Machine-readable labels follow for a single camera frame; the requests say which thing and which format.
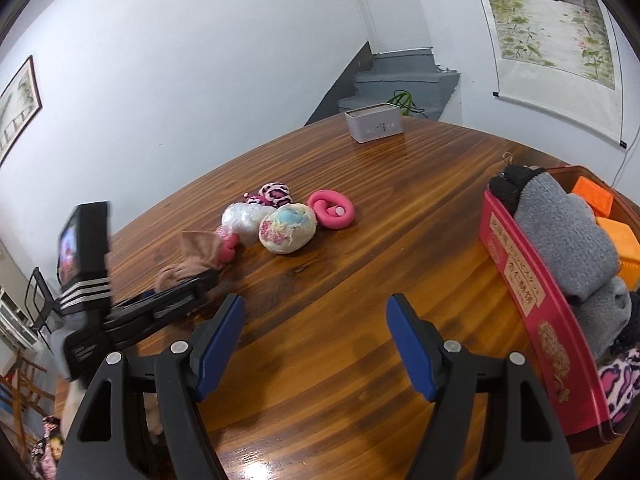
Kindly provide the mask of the black striped sleeve forearm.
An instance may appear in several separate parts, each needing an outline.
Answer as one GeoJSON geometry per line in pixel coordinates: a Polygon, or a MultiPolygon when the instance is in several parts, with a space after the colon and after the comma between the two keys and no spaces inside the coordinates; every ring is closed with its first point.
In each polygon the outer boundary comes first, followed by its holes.
{"type": "Polygon", "coordinates": [[[103,323],[112,308],[106,268],[109,211],[107,202],[78,205],[58,239],[62,326],[52,333],[50,345],[61,374],[85,386],[108,352],[103,323]]]}

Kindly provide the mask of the left hand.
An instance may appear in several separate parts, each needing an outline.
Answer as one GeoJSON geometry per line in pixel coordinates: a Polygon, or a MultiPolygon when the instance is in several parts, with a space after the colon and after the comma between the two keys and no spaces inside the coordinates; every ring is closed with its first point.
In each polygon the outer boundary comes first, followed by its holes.
{"type": "MultiPolygon", "coordinates": [[[[61,417],[61,434],[64,439],[70,432],[70,426],[74,421],[81,401],[84,400],[86,389],[80,384],[79,380],[72,382],[66,396],[64,408],[61,417]]],[[[146,417],[146,426],[148,426],[151,439],[154,443],[163,433],[163,425],[160,420],[160,406],[158,405],[156,393],[145,393],[144,408],[146,417]]]]}

